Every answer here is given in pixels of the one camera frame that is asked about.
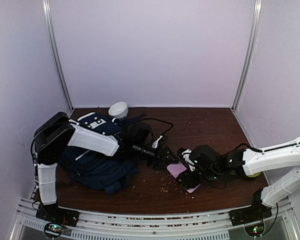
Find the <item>yellow ball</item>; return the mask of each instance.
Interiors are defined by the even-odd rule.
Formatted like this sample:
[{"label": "yellow ball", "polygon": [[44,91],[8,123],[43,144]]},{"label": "yellow ball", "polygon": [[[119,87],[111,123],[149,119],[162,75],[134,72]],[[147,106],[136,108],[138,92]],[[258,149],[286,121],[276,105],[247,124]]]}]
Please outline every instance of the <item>yellow ball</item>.
[{"label": "yellow ball", "polygon": [[247,175],[247,177],[248,178],[256,178],[256,177],[258,177],[259,175],[261,174],[261,172],[257,172],[257,173],[255,173],[255,174],[253,174],[253,175]]}]

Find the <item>metal corner post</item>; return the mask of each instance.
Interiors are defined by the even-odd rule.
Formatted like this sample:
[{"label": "metal corner post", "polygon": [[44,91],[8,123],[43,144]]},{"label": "metal corner post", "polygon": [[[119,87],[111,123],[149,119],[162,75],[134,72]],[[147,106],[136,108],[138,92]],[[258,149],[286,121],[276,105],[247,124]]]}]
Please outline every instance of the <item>metal corner post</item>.
[{"label": "metal corner post", "polygon": [[254,12],[252,17],[252,24],[251,24],[251,31],[250,31],[250,38],[248,42],[248,48],[245,55],[245,61],[240,77],[240,82],[238,86],[238,90],[235,95],[235,99],[233,102],[232,110],[237,113],[238,107],[240,105],[240,100],[242,99],[244,88],[247,82],[247,78],[249,75],[250,65],[253,57],[253,53],[256,48],[257,40],[258,40],[258,33],[260,29],[261,23],[261,11],[262,11],[263,0],[255,0],[254,3]]},{"label": "metal corner post", "polygon": [[61,84],[61,89],[62,89],[64,98],[67,103],[67,107],[68,107],[69,111],[72,112],[74,107],[73,107],[71,99],[70,99],[69,91],[68,91],[66,81],[65,81],[65,76],[64,76],[64,73],[63,73],[62,67],[61,67],[61,62],[60,62],[60,57],[59,57],[59,53],[58,53],[55,32],[54,32],[54,26],[53,26],[53,21],[52,21],[51,9],[50,9],[50,0],[42,0],[42,4],[43,4],[44,17],[45,17],[46,25],[47,25],[48,32],[49,32],[50,44],[51,44],[51,48],[52,48],[55,69],[58,74],[58,78],[59,78],[59,81]]}]

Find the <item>metal frame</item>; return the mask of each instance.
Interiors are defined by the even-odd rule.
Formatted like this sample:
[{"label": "metal frame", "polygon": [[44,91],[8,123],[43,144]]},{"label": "metal frame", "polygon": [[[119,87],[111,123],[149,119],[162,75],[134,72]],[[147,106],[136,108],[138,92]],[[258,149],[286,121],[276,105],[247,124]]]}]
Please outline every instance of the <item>metal frame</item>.
[{"label": "metal frame", "polygon": [[238,90],[236,92],[235,99],[232,105],[232,110],[235,113],[238,112],[240,101],[244,93],[244,88],[246,86],[249,73],[251,70],[251,61],[252,61],[254,51],[256,49],[259,30],[260,30],[262,6],[263,6],[263,0],[255,0],[248,48],[246,51],[245,61],[244,61],[244,65],[240,77]]},{"label": "metal frame", "polygon": [[[9,239],[20,239],[23,226],[43,230],[47,222],[36,218],[36,211],[32,208],[33,202],[30,199],[21,199],[17,208],[18,217]],[[278,216],[285,221],[289,239],[299,240],[300,231],[290,202],[284,199],[278,205]],[[76,240],[228,240],[229,230],[244,227],[244,225],[232,226],[228,213],[232,209],[162,215],[78,210],[80,215],[77,226],[67,226],[67,232],[62,236]],[[276,215],[276,211],[277,209],[273,207],[271,219]]]},{"label": "metal frame", "polygon": [[68,107],[69,111],[71,112],[71,111],[73,111],[74,107],[73,107],[71,99],[70,99],[69,91],[68,91],[66,81],[65,81],[65,76],[64,76],[64,73],[63,73],[62,67],[61,67],[61,62],[60,62],[60,57],[59,57],[59,53],[58,53],[55,32],[54,32],[54,26],[53,26],[53,21],[52,21],[52,15],[51,15],[51,10],[50,10],[50,0],[42,0],[42,4],[43,4],[44,17],[45,17],[46,25],[47,25],[48,32],[49,32],[49,38],[50,38],[50,44],[51,44],[52,53],[53,53],[55,69],[58,74],[58,78],[59,78],[59,81],[61,84],[62,92],[63,92],[64,98],[65,98],[67,107]]}]

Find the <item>white wall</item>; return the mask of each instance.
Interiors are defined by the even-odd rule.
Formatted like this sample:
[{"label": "white wall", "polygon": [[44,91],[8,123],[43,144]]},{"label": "white wall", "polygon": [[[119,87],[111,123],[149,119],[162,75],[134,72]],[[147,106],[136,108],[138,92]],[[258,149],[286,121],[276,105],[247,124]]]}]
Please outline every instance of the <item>white wall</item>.
[{"label": "white wall", "polygon": [[[300,0],[264,1],[239,118],[256,147],[300,136]],[[271,182],[287,170],[268,172]],[[300,190],[290,196],[300,226]]]},{"label": "white wall", "polygon": [[34,187],[30,143],[57,111],[67,111],[41,0],[0,0],[0,240],[21,196]]},{"label": "white wall", "polygon": [[75,107],[231,107],[253,0],[53,0]]}]

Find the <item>pink sponge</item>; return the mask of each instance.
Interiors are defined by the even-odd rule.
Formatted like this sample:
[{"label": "pink sponge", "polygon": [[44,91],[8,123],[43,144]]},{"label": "pink sponge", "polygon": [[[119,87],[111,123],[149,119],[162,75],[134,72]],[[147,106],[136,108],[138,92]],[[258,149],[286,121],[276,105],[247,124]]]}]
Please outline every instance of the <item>pink sponge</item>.
[{"label": "pink sponge", "polygon": [[[177,164],[170,164],[166,167],[166,169],[171,173],[171,175],[176,179],[180,173],[182,173],[184,170],[187,170],[187,168],[181,163],[177,163]],[[189,188],[186,189],[186,191],[188,193],[193,193],[198,187],[200,186],[200,184],[198,186],[196,186],[195,188]]]}]

